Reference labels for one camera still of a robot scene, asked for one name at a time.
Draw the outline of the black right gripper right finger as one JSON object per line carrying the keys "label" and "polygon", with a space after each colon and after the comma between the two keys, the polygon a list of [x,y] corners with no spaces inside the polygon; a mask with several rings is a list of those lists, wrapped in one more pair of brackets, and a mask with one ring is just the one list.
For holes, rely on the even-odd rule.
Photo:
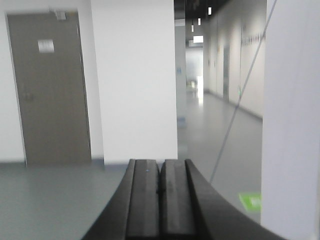
{"label": "black right gripper right finger", "polygon": [[162,240],[280,240],[237,210],[190,160],[167,159],[160,173]]}

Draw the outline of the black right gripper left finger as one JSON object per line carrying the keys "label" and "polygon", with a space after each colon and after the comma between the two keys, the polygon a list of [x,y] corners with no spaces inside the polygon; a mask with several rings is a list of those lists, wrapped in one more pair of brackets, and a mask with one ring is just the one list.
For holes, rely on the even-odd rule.
{"label": "black right gripper left finger", "polygon": [[159,168],[155,160],[131,159],[115,193],[84,240],[158,240]]}

